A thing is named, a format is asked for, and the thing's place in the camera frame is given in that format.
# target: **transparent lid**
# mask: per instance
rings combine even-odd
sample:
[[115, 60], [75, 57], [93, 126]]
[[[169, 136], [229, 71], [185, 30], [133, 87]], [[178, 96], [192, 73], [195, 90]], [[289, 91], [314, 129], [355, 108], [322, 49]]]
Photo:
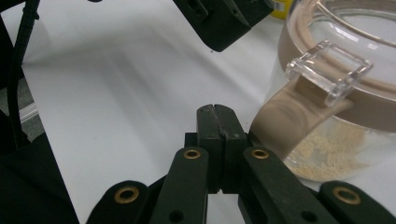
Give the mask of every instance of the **transparent lid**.
[[371, 128], [396, 132], [396, 1], [296, 0], [279, 41], [286, 68], [317, 43], [329, 40], [373, 64], [348, 96], [356, 105], [339, 115]]

